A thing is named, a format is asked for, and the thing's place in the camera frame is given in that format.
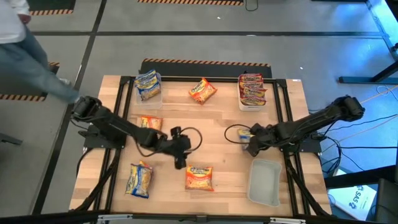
person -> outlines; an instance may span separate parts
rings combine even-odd
[[[0,0],[0,76],[10,75],[67,103],[79,99],[70,81],[50,71],[47,54],[26,24],[26,0]]]

person's arm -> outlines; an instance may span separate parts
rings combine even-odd
[[[29,5],[26,0],[6,0],[17,14],[29,15]]]
[[[21,22],[23,22],[24,24],[30,22],[29,5],[26,0],[6,0],[6,1],[9,2],[10,6],[18,14]]]

wooden table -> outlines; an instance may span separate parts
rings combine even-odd
[[[104,76],[98,98],[103,105],[114,108],[118,92],[120,76]],[[270,207],[251,202],[246,197],[248,177],[251,162],[254,159],[241,146],[228,142],[223,133],[231,124],[252,126],[258,122],[266,126],[277,123],[275,99],[271,84],[264,84],[267,104],[258,112],[243,112],[238,108],[236,84],[213,83],[218,89],[204,105],[199,105],[190,98],[188,90],[195,86],[191,82],[163,82],[163,107],[160,110],[129,109],[128,120],[137,122],[140,115],[153,115],[163,118],[162,131],[170,135],[170,129],[175,126],[195,127],[203,135],[203,144],[190,154],[187,164],[198,167],[213,166],[214,192],[200,190],[185,190],[185,169],[174,168],[173,157],[155,154],[142,158],[136,149],[132,138],[127,138],[125,149],[121,153],[116,185],[114,189],[112,212],[123,213],[173,213],[173,214],[208,214],[208,215],[247,215],[247,216],[291,216],[292,209],[289,199],[287,176],[282,153],[277,148],[261,151],[256,159],[268,159],[282,164],[280,174],[279,199],[280,206]],[[308,115],[303,86],[300,80],[287,80],[290,104],[294,120]],[[126,90],[121,105],[124,105]],[[284,102],[282,111],[286,121]],[[198,144],[198,134],[187,131],[192,146]],[[238,141],[236,129],[231,129],[228,137]],[[87,197],[100,176],[104,149],[94,149],[82,161],[70,208],[76,208]],[[309,191],[324,210],[331,212],[322,176],[319,159],[312,153],[301,153],[305,183]],[[126,183],[130,174],[130,164],[138,164],[142,159],[154,168],[154,176],[150,184],[149,199],[125,194]],[[100,208],[108,187],[104,188]],[[303,213],[300,191],[295,186],[298,209]]]

yellow and black hazard tape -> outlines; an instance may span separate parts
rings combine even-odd
[[[243,6],[243,1],[218,1],[218,0],[138,0],[142,3],[166,4],[211,4],[218,6]]]
[[[59,62],[49,62],[49,65],[52,65],[52,66],[60,66],[60,63]]]
[[[60,66],[59,62],[49,62],[50,66]],[[9,95],[9,94],[0,94],[0,100],[21,100],[21,101],[35,101],[41,102],[46,99],[45,96],[30,96],[30,95]]]
[[[47,15],[60,15],[60,14],[71,14],[73,10],[71,9],[54,9],[54,10],[37,10],[30,11],[31,16],[47,16]]]
[[[177,59],[145,58],[143,62],[194,63],[194,64],[204,64],[204,65],[240,65],[240,66],[271,67],[271,65],[268,63],[220,62],[220,61],[208,61],[208,60],[177,60]]]

concrete floor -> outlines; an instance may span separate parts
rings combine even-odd
[[[91,31],[100,3],[101,0],[77,1],[73,14],[35,16],[29,27],[34,31]],[[255,12],[239,6],[114,0],[108,1],[99,26],[99,31],[155,30],[378,32],[364,3],[310,0],[260,1]],[[88,36],[37,36],[37,39],[49,60],[60,62],[58,75],[74,80]],[[336,79],[344,75],[370,77],[394,61],[380,37],[101,36],[95,39],[81,93],[98,96],[103,75],[136,74],[146,57],[270,63],[274,78],[302,79],[312,110],[345,94],[356,96],[359,101],[377,94],[378,85],[339,84]],[[361,122],[398,113],[398,100],[392,93],[363,106],[366,113]],[[37,196],[66,106],[50,96],[42,103],[0,101],[0,108],[0,132],[24,140],[20,147],[0,144],[0,217],[26,215]],[[341,144],[396,146],[397,123],[398,119],[392,120]],[[332,131],[329,136],[342,139],[375,124]],[[337,122],[335,127],[345,125]],[[43,213],[68,210],[83,145],[77,131],[73,126],[68,128]],[[322,142],[324,149],[329,145],[330,142]],[[393,149],[347,149],[345,153],[363,169],[391,165],[396,158]],[[333,148],[323,158],[336,155]],[[341,166],[359,171],[347,158],[343,158]]]

